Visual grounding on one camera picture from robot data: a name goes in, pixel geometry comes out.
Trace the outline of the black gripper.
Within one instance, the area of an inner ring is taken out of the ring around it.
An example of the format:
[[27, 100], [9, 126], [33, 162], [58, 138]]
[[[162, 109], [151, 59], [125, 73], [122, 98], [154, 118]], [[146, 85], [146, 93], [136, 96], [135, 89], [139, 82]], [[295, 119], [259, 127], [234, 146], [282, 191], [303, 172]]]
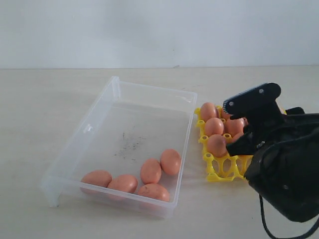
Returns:
[[235, 141], [228, 143], [226, 149], [230, 156], [253, 155], [257, 145], [271, 138], [273, 131], [284, 126], [288, 115], [303, 115], [304, 109], [294, 107], [282, 112], [280, 107], [259, 107], [245, 113], [248, 128]]

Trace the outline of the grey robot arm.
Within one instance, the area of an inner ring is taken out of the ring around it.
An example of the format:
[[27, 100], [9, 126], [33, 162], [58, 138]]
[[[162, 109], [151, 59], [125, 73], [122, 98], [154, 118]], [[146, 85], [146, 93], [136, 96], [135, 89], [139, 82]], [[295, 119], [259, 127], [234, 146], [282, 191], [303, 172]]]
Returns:
[[319, 115], [295, 107], [228, 110], [246, 117], [244, 135], [227, 145], [230, 155], [251, 154], [244, 177], [282, 215], [306, 222], [319, 213]]

